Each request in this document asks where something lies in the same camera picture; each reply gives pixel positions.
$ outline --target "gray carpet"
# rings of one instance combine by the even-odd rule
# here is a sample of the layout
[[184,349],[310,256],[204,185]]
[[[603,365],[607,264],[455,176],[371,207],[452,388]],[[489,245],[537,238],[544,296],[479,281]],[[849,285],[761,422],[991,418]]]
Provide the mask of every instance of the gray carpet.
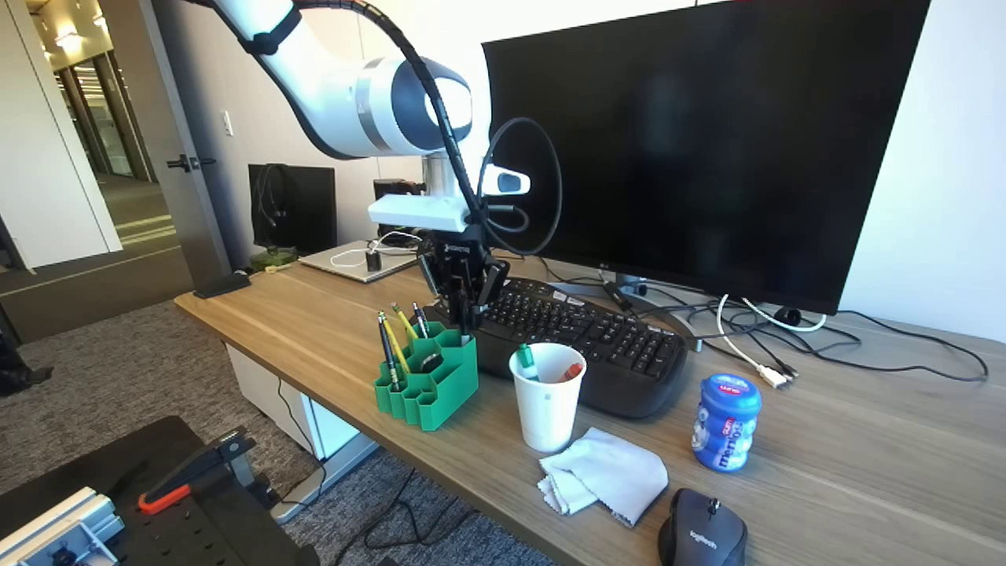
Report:
[[[253,465],[267,470],[279,495],[314,468],[239,397],[225,344],[169,302],[24,344],[18,353],[32,369],[51,365],[55,376],[0,398],[0,491],[165,414],[184,414],[204,440],[249,426],[258,442]],[[399,487],[417,532],[434,525],[434,543],[389,548],[415,532],[409,505],[389,505]],[[389,453],[371,455],[283,529],[292,541],[314,543],[320,562],[335,562],[384,508],[392,513],[371,532],[371,548],[355,541],[342,562],[551,562]]]

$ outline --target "white cable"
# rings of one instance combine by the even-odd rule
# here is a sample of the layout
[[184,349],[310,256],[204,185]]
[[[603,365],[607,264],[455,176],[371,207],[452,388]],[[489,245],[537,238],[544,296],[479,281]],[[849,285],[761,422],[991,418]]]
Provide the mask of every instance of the white cable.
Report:
[[828,313],[822,313],[810,328],[782,324],[780,316],[761,312],[754,302],[741,299],[750,312],[754,312],[761,320],[782,328],[789,334],[819,334],[828,324]]
[[789,383],[793,383],[793,374],[780,374],[780,371],[754,361],[753,355],[746,355],[746,353],[726,336],[726,329],[723,329],[726,299],[730,299],[730,293],[723,293],[723,299],[720,299],[720,305],[717,305],[717,334],[720,334],[720,339],[723,339],[741,361],[750,361],[750,365],[761,374],[765,383],[772,383],[774,389],[789,388]]

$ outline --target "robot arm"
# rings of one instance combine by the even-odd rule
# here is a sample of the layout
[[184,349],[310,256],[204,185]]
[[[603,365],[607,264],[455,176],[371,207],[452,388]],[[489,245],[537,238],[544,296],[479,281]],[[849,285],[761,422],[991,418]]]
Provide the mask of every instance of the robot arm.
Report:
[[[497,296],[508,264],[483,245],[483,215],[465,171],[489,149],[489,74],[423,61],[406,37],[406,61],[376,61],[359,68],[335,61],[303,21],[300,7],[384,12],[364,0],[203,0],[219,12],[241,48],[267,68],[297,109],[305,134],[332,156],[424,156],[429,195],[395,195],[371,204],[376,223],[424,229],[423,267],[446,302],[451,320],[473,329]],[[483,195],[521,195],[529,180],[489,166]]]

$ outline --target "black monitor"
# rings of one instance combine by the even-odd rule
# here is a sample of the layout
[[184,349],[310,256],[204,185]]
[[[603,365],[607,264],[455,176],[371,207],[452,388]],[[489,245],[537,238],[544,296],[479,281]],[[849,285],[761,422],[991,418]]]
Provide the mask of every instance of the black monitor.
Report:
[[[734,0],[492,42],[495,128],[566,171],[548,258],[837,312],[928,0]],[[554,176],[536,132],[521,245]]]
[[253,164],[249,183],[256,245],[300,256],[338,245],[338,174],[332,166]]

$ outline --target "wooden desk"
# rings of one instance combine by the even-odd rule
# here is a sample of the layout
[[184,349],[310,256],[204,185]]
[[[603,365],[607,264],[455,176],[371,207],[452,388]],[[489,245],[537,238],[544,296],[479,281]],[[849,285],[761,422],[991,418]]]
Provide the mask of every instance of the wooden desk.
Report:
[[[601,505],[566,519],[548,508],[510,383],[483,376],[437,433],[379,412],[376,313],[389,302],[429,299],[413,271],[359,285],[289,267],[256,278],[249,289],[184,296],[176,305],[556,560],[656,562],[670,495],[631,532]],[[858,334],[867,336],[862,359],[970,371],[948,353],[867,328]],[[665,455],[674,491],[688,485],[726,501],[753,529],[753,562],[1006,562],[1006,359],[1001,344],[961,344],[991,361],[989,383],[864,374],[789,355],[802,381],[765,393],[754,453],[739,475],[709,470],[688,451],[699,376],[741,371],[714,353],[693,361],[679,407],[662,422],[631,424],[582,408],[579,431],[596,424],[641,442]]]

